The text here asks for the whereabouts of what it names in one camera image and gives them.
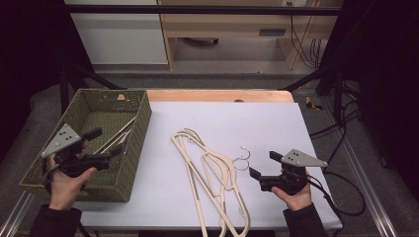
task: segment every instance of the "white table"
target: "white table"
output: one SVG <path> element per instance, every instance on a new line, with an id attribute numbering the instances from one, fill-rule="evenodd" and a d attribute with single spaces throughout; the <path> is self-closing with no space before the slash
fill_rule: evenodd
<path id="1" fill-rule="evenodd" d="M 271 150 L 286 154 L 295 148 L 315 157 L 298 104 L 290 100 L 286 100 L 288 103 L 152 102 L 164 100 L 154 100 L 154 95 L 149 95 L 153 114 L 130 201 L 77 202 L 75 207 L 83 210 L 81 221 L 85 226 L 199 229 L 186 166 L 170 138 L 184 127 L 193 129 L 207 147 L 230 159 L 246 155 L 240 146 L 246 147 L 251 152 L 250 166 L 262 175 L 280 174 L 281 164 L 269 158 Z M 308 172 L 328 191 L 319 168 L 308 168 Z M 282 213 L 286 205 L 274 194 L 261 192 L 248 170 L 237 171 L 237 185 L 250 213 L 251 229 L 286 227 Z M 206 225 L 216 228 L 219 214 L 199 185 L 198 189 Z M 312 198 L 325 228 L 340 228 L 339 219 L 316 188 L 312 188 Z M 229 217 L 236 227 L 242 227 L 244 221 L 235 196 L 227 194 L 226 199 Z"/>

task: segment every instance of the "forearm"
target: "forearm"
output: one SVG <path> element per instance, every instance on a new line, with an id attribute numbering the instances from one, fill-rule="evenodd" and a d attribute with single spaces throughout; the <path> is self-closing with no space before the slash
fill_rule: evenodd
<path id="1" fill-rule="evenodd" d="M 284 216 L 290 230 L 290 237 L 327 237 L 314 204 L 297 211 L 286 209 Z"/>
<path id="2" fill-rule="evenodd" d="M 43 205 L 33 223 L 30 237 L 73 237 L 80 218 L 81 211 L 78 209 L 54 210 Z"/>

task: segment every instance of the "hand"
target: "hand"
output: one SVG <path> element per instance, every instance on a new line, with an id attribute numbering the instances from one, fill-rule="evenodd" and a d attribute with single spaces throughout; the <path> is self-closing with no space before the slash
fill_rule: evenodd
<path id="1" fill-rule="evenodd" d="M 49 156 L 51 167 L 55 165 L 54 154 Z M 51 201 L 49 208 L 69 210 L 80 194 L 80 190 L 96 173 L 96 168 L 90 168 L 79 177 L 71 178 L 56 169 L 51 174 Z"/>
<path id="2" fill-rule="evenodd" d="M 296 193 L 294 196 L 289 196 L 278 187 L 272 187 L 271 191 L 278 198 L 283 200 L 287 204 L 287 207 L 292 211 L 303 209 L 312 204 L 310 184 L 307 184 L 299 193 Z"/>

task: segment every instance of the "gray floor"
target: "gray floor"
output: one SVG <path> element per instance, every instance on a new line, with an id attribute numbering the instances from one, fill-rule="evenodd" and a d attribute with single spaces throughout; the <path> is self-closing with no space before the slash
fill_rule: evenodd
<path id="1" fill-rule="evenodd" d="M 278 44 L 274 40 L 221 39 L 219 45 L 180 40 L 178 49 L 172 71 L 145 67 L 147 70 L 142 70 L 141 73 L 138 71 L 122 73 L 118 69 L 103 76 L 119 85 L 131 88 L 277 89 L 289 85 L 311 71 L 301 64 L 297 70 L 288 71 Z M 309 83 L 293 93 L 295 101 L 300 104 L 309 132 L 315 132 L 331 124 L 326 111 L 308 109 L 305 106 L 306 96 L 312 96 L 315 105 L 330 101 L 329 97 L 314 96 L 312 88 L 315 84 L 315 81 Z M 345 102 L 350 100 L 349 97 L 344 97 Z M 0 165 L 1 223 L 13 209 L 22 192 L 18 187 L 20 179 L 59 120 L 57 86 L 33 96 L 33 103 L 34 109 L 27 124 Z M 349 109 L 355 110 L 356 107 L 351 106 Z M 376 147 L 361 120 L 355 119 L 348 124 L 347 138 L 367 171 L 368 178 L 397 236 L 419 236 L 419 205 L 397 172 L 381 166 Z M 317 157 L 327 160 L 338 143 L 338 134 L 331 133 L 313 139 L 312 142 Z M 330 164 L 329 171 L 356 182 L 347 157 L 344 150 L 339 149 Z M 340 208 L 349 212 L 360 208 L 360 198 L 351 187 L 334 177 L 326 176 L 326 179 L 332 196 Z M 34 214 L 41 203 L 41 200 L 35 199 L 22 222 L 20 231 L 30 228 Z M 346 227 L 341 236 L 381 236 L 369 209 L 361 216 L 344 215 Z"/>

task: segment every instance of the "green wicker basket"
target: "green wicker basket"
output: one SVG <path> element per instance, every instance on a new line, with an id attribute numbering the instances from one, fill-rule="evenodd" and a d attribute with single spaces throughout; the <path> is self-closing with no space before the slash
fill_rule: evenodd
<path id="1" fill-rule="evenodd" d="M 134 122 L 127 128 L 130 129 L 130 133 L 125 140 L 126 152 L 112 158 L 109 170 L 97 172 L 77 200 L 129 201 L 139 155 L 151 118 L 151 108 L 145 91 L 77 91 L 42 151 L 67 123 L 80 135 L 95 127 L 102 128 L 103 134 L 90 141 L 85 150 L 86 153 L 92 154 L 135 117 Z M 19 185 L 37 197 L 48 199 L 49 193 L 43 187 L 41 178 L 41 152 Z"/>

